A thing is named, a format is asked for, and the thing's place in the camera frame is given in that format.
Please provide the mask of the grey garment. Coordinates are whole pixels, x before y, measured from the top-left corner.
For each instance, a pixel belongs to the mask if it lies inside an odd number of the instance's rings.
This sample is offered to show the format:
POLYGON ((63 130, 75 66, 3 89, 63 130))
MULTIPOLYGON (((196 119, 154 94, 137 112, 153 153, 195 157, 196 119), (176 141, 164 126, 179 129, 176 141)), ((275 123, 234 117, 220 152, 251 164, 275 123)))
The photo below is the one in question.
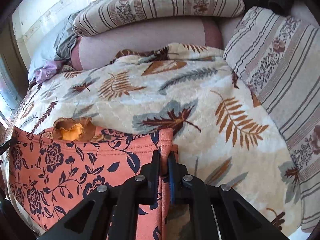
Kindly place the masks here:
POLYGON ((54 61, 68 60, 71 58, 72 49, 76 45, 78 39, 78 36, 73 31, 73 22, 78 14, 79 11, 70 14, 56 26, 57 37, 54 42, 54 61))

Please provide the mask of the orange black floral blouse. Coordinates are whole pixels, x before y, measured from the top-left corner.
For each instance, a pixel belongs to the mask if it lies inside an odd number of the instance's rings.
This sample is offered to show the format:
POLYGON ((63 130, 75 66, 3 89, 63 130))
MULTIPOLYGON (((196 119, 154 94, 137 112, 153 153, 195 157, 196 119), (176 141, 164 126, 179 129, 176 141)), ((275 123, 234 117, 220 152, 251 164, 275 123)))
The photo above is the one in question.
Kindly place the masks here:
POLYGON ((11 197, 44 230, 51 228, 68 211, 97 187, 115 187, 139 174, 154 151, 161 156, 158 193, 153 204, 138 210, 137 239, 165 239, 169 211, 169 184, 165 179, 173 143, 172 128, 146 134, 130 134, 94 127, 84 141, 57 136, 57 127, 41 134, 15 127, 17 143, 10 149, 11 197))

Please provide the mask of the lilac floral garment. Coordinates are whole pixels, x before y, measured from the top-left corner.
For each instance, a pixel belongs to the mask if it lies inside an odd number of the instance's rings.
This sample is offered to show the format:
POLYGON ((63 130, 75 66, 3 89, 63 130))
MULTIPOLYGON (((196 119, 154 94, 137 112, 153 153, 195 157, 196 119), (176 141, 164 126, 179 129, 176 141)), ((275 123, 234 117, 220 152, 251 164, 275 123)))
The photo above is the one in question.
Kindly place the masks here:
POLYGON ((65 61, 47 61, 44 66, 35 71, 35 81, 41 84, 51 79, 63 66, 65 61))

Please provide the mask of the light blue pillow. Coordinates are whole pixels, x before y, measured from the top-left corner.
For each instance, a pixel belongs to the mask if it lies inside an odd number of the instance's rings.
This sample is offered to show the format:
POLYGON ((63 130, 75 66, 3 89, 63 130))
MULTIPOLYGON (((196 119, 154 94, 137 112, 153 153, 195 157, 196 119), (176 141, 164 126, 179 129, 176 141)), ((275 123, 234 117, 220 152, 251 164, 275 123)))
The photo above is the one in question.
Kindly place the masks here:
POLYGON ((57 37, 57 27, 55 26, 47 33, 36 48, 29 67, 28 80, 35 82, 35 71, 42 68, 47 61, 54 61, 54 42, 57 37))

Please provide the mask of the cream leaf-pattern blanket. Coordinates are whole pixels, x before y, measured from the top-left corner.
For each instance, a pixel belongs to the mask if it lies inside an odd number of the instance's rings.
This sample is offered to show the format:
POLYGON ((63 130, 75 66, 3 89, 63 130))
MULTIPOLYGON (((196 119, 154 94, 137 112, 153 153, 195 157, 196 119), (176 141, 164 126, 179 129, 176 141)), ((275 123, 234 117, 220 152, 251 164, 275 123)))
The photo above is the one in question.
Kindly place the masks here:
MULTIPOLYGON (((9 126, 33 134, 88 140, 94 127, 146 134, 172 128, 178 162, 211 186, 227 184, 284 235, 300 226, 297 170, 284 140, 222 50, 172 43, 154 53, 129 51, 93 70, 67 71, 34 85, 9 126)), ((10 150, 1 157, 3 189, 11 197, 10 150)))

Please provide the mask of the striped floral rolled quilt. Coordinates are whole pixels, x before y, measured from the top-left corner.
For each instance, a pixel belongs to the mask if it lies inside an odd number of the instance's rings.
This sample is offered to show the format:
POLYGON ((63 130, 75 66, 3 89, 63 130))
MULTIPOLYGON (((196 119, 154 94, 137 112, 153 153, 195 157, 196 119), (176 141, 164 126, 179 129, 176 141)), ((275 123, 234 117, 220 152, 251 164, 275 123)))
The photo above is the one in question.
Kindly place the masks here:
POLYGON ((72 29, 89 37, 138 21, 175 16, 233 18, 244 9, 243 0, 99 0, 76 16, 72 29))

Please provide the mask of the stained glass window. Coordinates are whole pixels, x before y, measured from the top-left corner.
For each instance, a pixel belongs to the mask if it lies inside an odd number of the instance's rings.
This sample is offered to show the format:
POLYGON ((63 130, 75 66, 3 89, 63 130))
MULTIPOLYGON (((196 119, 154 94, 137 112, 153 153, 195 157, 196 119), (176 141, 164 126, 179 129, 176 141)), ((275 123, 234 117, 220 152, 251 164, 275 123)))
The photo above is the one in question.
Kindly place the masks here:
POLYGON ((1 123, 8 128, 9 122, 18 110, 22 101, 12 82, 5 66, 4 57, 1 56, 1 123))

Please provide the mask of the striped floral pillow right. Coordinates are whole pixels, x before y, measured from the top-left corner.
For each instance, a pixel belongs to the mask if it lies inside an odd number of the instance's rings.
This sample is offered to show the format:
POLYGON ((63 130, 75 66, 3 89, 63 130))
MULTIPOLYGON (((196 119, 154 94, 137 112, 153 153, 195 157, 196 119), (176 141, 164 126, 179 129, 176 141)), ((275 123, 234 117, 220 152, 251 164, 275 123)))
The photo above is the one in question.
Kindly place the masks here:
POLYGON ((286 142, 298 172, 302 230, 319 223, 319 29, 253 7, 223 55, 286 142))

